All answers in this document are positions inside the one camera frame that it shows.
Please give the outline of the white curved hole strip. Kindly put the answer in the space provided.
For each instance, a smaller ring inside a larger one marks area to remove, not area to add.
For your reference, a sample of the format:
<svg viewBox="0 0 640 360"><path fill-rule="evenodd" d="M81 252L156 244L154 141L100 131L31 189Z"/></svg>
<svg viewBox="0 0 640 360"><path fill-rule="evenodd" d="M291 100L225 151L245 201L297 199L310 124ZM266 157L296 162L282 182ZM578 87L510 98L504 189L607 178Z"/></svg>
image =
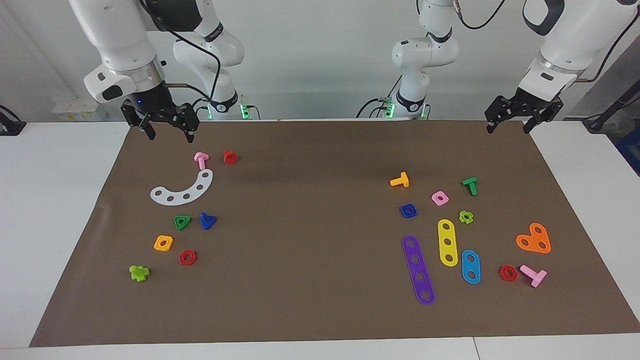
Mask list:
<svg viewBox="0 0 640 360"><path fill-rule="evenodd" d="M150 198L165 207L180 207L201 198L210 188L213 178L214 171L205 168L199 171L190 187L181 191L171 191L163 186L154 187L150 191Z"/></svg>

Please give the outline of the white cardboard box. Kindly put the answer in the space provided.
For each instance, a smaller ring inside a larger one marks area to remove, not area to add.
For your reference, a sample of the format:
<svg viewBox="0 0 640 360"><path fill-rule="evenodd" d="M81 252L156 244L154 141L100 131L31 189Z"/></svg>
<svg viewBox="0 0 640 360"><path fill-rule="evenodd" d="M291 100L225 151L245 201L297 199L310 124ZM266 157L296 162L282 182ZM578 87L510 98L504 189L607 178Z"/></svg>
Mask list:
<svg viewBox="0 0 640 360"><path fill-rule="evenodd" d="M105 122L110 118L105 107L92 97L55 101L52 114L62 122Z"/></svg>

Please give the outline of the black stand pole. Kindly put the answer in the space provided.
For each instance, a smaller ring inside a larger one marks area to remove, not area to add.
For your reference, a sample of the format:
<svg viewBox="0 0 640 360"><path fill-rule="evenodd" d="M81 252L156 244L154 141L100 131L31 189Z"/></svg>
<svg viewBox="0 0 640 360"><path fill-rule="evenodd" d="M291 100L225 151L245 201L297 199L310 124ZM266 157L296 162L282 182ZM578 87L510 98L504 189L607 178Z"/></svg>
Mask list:
<svg viewBox="0 0 640 360"><path fill-rule="evenodd" d="M614 114L633 105L638 100L640 100L640 79L631 85L631 87L617 98L604 112L588 116L582 123L590 132L599 132Z"/></svg>

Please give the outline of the blue crate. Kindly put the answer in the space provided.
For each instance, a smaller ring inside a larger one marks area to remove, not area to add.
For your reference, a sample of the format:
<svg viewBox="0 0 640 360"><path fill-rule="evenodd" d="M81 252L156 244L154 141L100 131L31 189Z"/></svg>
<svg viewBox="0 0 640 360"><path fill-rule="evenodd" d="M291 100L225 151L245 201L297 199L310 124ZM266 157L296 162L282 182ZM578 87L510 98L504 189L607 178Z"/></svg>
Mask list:
<svg viewBox="0 0 640 360"><path fill-rule="evenodd" d="M615 144L622 158L640 177L640 125Z"/></svg>

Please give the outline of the orange heart-shaped plate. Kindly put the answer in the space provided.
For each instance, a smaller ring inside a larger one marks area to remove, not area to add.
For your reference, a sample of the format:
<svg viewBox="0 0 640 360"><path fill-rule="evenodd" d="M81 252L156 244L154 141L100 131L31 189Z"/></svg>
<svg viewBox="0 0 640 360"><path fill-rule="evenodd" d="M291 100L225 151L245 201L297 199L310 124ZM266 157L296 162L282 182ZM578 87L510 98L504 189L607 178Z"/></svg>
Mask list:
<svg viewBox="0 0 640 360"><path fill-rule="evenodd" d="M519 234L515 237L516 245L523 251L548 254L552 250L547 229L537 222L529 225L529 234Z"/></svg>

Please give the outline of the yellow three-hole strip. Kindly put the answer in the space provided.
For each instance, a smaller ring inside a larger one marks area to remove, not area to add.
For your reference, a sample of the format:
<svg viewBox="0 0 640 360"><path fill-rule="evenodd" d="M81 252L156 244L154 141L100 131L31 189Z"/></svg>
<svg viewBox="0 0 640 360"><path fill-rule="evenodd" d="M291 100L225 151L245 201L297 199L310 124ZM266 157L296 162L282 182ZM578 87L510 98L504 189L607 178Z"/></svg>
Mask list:
<svg viewBox="0 0 640 360"><path fill-rule="evenodd" d="M439 259L446 267L455 267L458 264L458 248L455 226L450 219L438 221L438 250Z"/></svg>

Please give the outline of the black clamp device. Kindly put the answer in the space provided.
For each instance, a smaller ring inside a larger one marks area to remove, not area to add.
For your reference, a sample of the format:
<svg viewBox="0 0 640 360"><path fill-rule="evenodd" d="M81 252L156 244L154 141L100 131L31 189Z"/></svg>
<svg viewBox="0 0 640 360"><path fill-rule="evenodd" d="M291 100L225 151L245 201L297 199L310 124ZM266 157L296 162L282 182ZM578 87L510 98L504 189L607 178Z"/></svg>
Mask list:
<svg viewBox="0 0 640 360"><path fill-rule="evenodd" d="M26 125L11 109L0 104L0 137L18 136Z"/></svg>

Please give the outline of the blue two-hole strip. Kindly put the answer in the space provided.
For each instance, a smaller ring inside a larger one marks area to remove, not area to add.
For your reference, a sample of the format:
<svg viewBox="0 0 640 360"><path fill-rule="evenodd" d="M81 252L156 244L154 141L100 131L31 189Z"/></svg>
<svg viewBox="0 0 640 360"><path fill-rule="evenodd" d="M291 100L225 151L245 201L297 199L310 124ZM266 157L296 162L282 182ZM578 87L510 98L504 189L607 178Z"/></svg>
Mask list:
<svg viewBox="0 0 640 360"><path fill-rule="evenodd" d="M470 285L478 285L482 280L482 262L480 256L471 249L461 254L461 276Z"/></svg>

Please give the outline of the purple four-hole strip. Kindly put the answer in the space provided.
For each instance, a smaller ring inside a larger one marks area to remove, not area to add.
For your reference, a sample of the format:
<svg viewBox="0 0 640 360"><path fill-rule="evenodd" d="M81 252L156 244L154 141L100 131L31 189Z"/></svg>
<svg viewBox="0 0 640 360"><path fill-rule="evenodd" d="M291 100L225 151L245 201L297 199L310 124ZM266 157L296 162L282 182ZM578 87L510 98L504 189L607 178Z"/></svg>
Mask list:
<svg viewBox="0 0 640 360"><path fill-rule="evenodd" d="M401 245L416 300L421 305L432 305L435 301L434 287L418 239L405 235Z"/></svg>

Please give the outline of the brown table mat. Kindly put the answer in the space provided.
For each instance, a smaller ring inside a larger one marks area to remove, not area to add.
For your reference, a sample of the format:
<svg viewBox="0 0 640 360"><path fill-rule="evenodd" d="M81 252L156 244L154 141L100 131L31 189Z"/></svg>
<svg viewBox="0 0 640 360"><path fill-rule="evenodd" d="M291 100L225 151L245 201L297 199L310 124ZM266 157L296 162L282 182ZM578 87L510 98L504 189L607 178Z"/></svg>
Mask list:
<svg viewBox="0 0 640 360"><path fill-rule="evenodd" d="M517 121L493 134L460 120L210 122L192 143L167 125L155 131L153 141L128 131L30 346L640 332ZM225 164L224 150L238 162ZM154 202L151 189L194 184L197 152L214 172L203 196ZM410 186L391 187L401 172ZM461 183L471 177L477 196ZM415 217L402 217L406 204ZM210 230L201 212L217 217ZM183 231L178 215L192 219ZM439 256L441 219L455 227L455 267ZM531 223L546 228L550 253L515 243ZM170 251L153 248L160 235L173 237ZM430 305L414 294L404 236L419 241ZM186 249L193 265L179 262ZM477 285L462 278L466 249L480 258ZM132 280L132 265L150 269L146 281ZM517 281L502 280L503 265ZM521 265L547 276L531 287Z"/></svg>

